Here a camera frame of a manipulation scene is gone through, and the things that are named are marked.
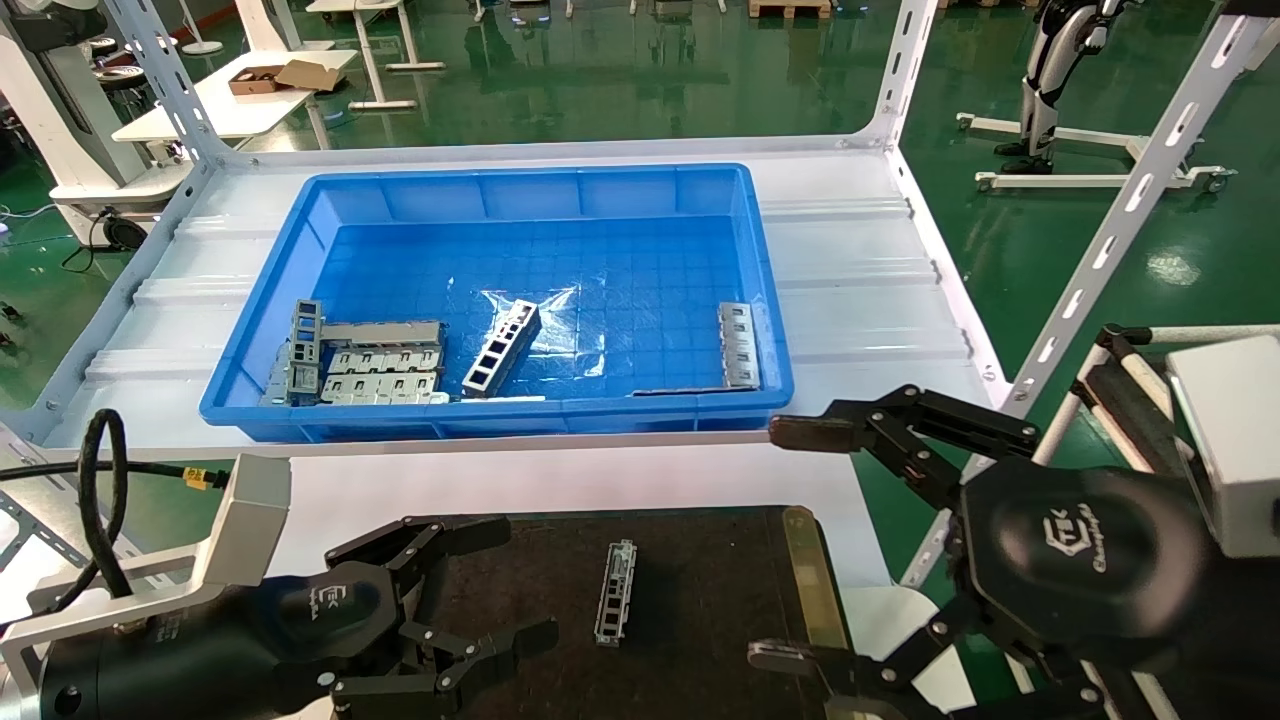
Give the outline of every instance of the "blue plastic bin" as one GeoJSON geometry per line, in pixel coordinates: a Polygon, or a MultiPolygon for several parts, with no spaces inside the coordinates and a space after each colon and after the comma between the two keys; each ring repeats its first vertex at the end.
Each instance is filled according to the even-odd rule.
{"type": "Polygon", "coordinates": [[[200,404],[261,442],[760,428],[791,363],[742,165],[360,173],[308,181],[200,404]],[[543,401],[260,407],[300,299],[326,323],[447,323],[439,389],[458,397],[517,299],[541,329],[499,396],[543,401]],[[723,383],[719,302],[751,305],[759,391],[723,383]]]}

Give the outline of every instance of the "caster wheel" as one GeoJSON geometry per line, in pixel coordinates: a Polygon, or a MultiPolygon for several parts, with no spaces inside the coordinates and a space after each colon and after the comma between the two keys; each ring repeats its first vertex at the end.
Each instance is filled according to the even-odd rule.
{"type": "Polygon", "coordinates": [[[1217,195],[1219,192],[1222,192],[1222,190],[1226,188],[1226,181],[1229,179],[1230,178],[1226,176],[1211,176],[1208,181],[1204,183],[1204,192],[1211,195],[1217,195]]]}

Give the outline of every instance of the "yellow cable label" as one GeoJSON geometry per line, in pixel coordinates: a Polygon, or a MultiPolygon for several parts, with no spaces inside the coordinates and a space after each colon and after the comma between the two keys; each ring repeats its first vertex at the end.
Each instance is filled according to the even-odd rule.
{"type": "Polygon", "coordinates": [[[182,479],[189,488],[209,489],[209,483],[205,482],[205,473],[206,470],[200,468],[184,468],[182,471],[182,479]]]}

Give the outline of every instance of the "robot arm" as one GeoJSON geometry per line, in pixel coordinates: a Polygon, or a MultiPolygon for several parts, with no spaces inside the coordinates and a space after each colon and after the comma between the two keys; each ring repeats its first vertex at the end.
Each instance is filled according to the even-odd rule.
{"type": "Polygon", "coordinates": [[[774,416],[769,437],[790,450],[865,450],[922,500],[954,511],[946,552],[956,596],[884,660],[750,644],[753,666],[815,678],[835,707],[886,720],[1103,717],[1103,689],[1082,661],[1274,676],[1272,657],[1243,669],[1231,659],[1271,616],[1266,605],[1245,611],[1242,598],[1275,597],[1280,562],[1228,559],[1184,478],[1036,465],[1033,425],[914,386],[872,402],[836,401],[818,418],[774,416]],[[995,462],[961,484],[959,469],[916,434],[995,462]],[[1207,618],[1224,620],[1210,628],[1207,618]],[[965,634],[1037,667],[1048,687],[955,715],[931,706],[911,682],[965,634]]]}
{"type": "Polygon", "coordinates": [[[241,456],[209,539],[122,564],[189,580],[14,623],[0,717],[261,720],[328,696],[338,720],[447,719],[556,646],[553,619],[475,639],[430,624],[444,561],[506,543],[503,518],[403,518],[326,552],[324,573],[264,579],[288,484],[288,461],[241,456]]]}

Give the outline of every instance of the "black work mat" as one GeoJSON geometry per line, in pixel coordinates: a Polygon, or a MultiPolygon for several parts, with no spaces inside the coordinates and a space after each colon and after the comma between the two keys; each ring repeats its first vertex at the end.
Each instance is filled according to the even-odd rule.
{"type": "Polygon", "coordinates": [[[548,615],[559,644],[465,711],[472,720],[824,717],[817,680],[755,670],[750,641],[808,639],[781,506],[512,518],[507,544],[454,557],[431,624],[479,637],[548,615]],[[595,644],[609,543],[636,544],[621,647],[595,644]]]}

